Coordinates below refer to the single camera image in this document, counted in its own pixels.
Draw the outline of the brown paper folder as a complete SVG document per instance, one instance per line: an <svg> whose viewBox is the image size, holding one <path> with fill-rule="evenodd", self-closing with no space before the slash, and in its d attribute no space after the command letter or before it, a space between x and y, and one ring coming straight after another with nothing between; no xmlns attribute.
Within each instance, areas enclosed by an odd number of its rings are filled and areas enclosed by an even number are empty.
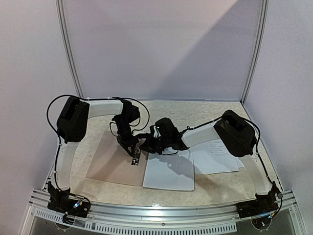
<svg viewBox="0 0 313 235"><path fill-rule="evenodd" d="M118 144L109 130L103 133L98 148L89 165L86 177L109 183L141 187L148 153L142 152L138 165L132 165L132 157Z"/></svg>

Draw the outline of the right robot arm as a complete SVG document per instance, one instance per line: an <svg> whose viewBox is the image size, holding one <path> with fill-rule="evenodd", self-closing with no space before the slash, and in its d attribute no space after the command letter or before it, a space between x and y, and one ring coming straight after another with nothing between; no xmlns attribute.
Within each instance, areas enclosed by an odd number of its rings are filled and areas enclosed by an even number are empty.
<svg viewBox="0 0 313 235"><path fill-rule="evenodd" d="M221 140L231 155L241 159L250 175L257 198L253 202L256 213L264 213L272 201L283 198L259 154L259 128L232 110L225 111L215 120L182 131L178 131L169 118L162 118L150 127L149 133L138 134L137 137L144 140L141 150L158 154L166 148L184 151L198 144Z"/></svg>

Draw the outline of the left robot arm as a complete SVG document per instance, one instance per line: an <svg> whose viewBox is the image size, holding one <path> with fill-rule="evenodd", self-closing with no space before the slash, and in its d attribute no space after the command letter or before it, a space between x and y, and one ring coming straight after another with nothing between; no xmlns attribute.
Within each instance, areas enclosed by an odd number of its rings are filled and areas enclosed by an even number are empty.
<svg viewBox="0 0 313 235"><path fill-rule="evenodd" d="M70 193L69 178L75 151L85 137L88 120L94 117L112 116L117 127L116 139L132 157L132 165L140 159L137 131L131 123L140 120L139 108L133 105L135 99L128 97L80 98L66 95L67 101L52 130L58 138L58 147L53 165L53 179L47 184L47 191L55 196L53 203L61 212L69 212L73 203L64 194Z"/></svg>

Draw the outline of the metal folder clip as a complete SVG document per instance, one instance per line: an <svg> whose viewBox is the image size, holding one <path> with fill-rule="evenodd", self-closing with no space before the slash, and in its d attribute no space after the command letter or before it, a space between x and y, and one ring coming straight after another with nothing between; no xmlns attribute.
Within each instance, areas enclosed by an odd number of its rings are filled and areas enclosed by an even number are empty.
<svg viewBox="0 0 313 235"><path fill-rule="evenodd" d="M140 156L141 156L141 150L139 148L134 149L134 154L132 156L132 162L131 165L137 166L140 161Z"/></svg>

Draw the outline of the stack of printed papers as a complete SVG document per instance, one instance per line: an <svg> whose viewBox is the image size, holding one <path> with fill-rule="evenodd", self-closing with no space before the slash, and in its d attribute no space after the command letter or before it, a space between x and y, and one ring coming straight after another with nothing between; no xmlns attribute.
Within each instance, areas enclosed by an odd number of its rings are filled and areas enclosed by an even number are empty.
<svg viewBox="0 0 313 235"><path fill-rule="evenodd" d="M237 172L244 167L239 158L228 152L221 140L198 144L191 147L190 151L197 175Z"/></svg>

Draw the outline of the aluminium front rail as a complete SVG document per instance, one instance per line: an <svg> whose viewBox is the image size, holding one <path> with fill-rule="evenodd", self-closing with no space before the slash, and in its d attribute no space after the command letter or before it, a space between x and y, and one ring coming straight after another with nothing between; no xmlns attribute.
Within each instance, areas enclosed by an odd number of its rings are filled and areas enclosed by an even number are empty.
<svg viewBox="0 0 313 235"><path fill-rule="evenodd" d="M161 207L130 206L93 202L88 218L112 217L139 221L183 221L209 219L235 220L239 218L235 203L208 206Z"/></svg>

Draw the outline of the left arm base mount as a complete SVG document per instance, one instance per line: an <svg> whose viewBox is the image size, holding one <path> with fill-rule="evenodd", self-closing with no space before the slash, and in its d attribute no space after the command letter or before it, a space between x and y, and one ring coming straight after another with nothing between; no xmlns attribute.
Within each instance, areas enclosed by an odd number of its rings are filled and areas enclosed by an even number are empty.
<svg viewBox="0 0 313 235"><path fill-rule="evenodd" d="M86 218L91 202L88 198L71 193L70 189L59 190L48 182L47 191L50 195L47 208L67 215Z"/></svg>

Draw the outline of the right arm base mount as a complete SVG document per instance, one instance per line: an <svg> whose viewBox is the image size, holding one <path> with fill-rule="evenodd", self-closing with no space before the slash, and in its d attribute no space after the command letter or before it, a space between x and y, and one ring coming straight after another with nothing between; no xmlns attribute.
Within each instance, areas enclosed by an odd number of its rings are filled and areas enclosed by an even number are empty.
<svg viewBox="0 0 313 235"><path fill-rule="evenodd" d="M276 197L270 195L256 194L256 199L236 204L236 212L240 218L269 214L270 212L277 212L278 209Z"/></svg>

